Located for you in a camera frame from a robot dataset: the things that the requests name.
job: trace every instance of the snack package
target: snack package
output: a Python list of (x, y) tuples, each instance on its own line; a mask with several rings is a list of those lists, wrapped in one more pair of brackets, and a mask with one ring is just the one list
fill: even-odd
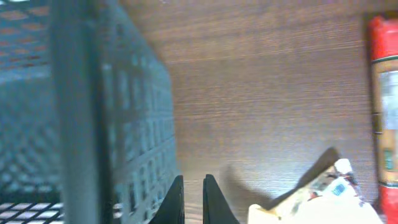
[(272, 210), (249, 208), (248, 223), (369, 223), (380, 224), (366, 203), (354, 178), (351, 164), (340, 159)]
[(381, 208), (398, 223), (398, 19), (375, 17), (371, 35), (373, 125), (379, 154)]

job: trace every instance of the crumpled wrapper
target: crumpled wrapper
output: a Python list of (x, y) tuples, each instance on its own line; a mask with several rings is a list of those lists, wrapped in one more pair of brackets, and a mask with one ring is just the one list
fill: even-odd
[(256, 223), (382, 223), (366, 203), (351, 164), (340, 159), (316, 179), (298, 189), (272, 210), (249, 208), (249, 224)]

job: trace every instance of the black plastic crate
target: black plastic crate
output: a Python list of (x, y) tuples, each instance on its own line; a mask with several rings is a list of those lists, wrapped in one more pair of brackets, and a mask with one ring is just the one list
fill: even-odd
[[(107, 180), (115, 222), (147, 223), (177, 175), (169, 74), (116, 1), (0, 1), (0, 124), (0, 223), (62, 223), (61, 198), (91, 199), (75, 186), (101, 195)], [(80, 127), (106, 145), (78, 142)]]

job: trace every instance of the crate mesh wall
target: crate mesh wall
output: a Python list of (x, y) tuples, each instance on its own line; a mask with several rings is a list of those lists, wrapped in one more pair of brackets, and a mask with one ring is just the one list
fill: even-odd
[[(101, 2), (115, 223), (145, 223), (174, 177), (169, 74), (114, 1)], [(61, 223), (48, 5), (0, 1), (0, 223)]]

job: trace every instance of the wooden surface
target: wooden surface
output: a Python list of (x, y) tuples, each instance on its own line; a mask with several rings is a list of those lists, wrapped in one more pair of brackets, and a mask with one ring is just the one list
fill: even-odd
[(363, 14), (395, 0), (123, 1), (172, 76), (187, 223), (205, 174), (245, 223), (330, 147), (377, 198)]

